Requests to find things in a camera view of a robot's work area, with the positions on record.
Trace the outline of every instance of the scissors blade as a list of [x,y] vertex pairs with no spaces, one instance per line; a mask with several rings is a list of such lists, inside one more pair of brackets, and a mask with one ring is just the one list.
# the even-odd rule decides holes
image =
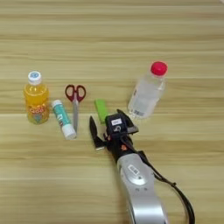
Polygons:
[[77,101],[77,98],[74,97],[73,99],[73,128],[76,132],[78,132],[78,119],[79,119],[79,102]]

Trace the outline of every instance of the wood grain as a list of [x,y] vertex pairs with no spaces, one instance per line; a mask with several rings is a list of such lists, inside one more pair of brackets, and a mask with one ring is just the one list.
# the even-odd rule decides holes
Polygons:
[[[2,0],[0,223],[128,223],[115,163],[94,150],[88,118],[97,120],[102,96],[109,113],[126,111],[154,60],[169,66],[166,90],[153,116],[135,121],[135,146],[178,183],[197,223],[222,223],[223,37],[218,0]],[[87,88],[77,140],[64,140],[53,114],[40,126],[27,121],[22,91],[35,69],[70,116],[65,86]],[[176,194],[156,189],[171,224],[187,223]]]

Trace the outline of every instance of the juice bottle label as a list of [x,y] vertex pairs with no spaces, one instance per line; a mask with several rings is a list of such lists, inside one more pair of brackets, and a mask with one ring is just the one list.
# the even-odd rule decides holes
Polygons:
[[49,117],[48,100],[39,105],[26,103],[28,118],[33,123],[42,123]]

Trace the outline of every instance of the glue stick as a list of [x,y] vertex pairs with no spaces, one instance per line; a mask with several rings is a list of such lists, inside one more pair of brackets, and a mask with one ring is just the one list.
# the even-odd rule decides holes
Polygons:
[[74,126],[67,115],[65,107],[60,100],[52,102],[52,110],[55,114],[57,120],[59,121],[59,126],[67,140],[72,140],[76,137]]

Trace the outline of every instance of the scissors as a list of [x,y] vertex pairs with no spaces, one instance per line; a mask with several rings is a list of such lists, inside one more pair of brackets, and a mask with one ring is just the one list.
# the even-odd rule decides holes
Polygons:
[[78,131],[78,118],[79,118],[79,103],[85,98],[86,96],[86,89],[82,85],[78,85],[75,87],[74,85],[67,85],[66,86],[66,98],[73,103],[73,128]]

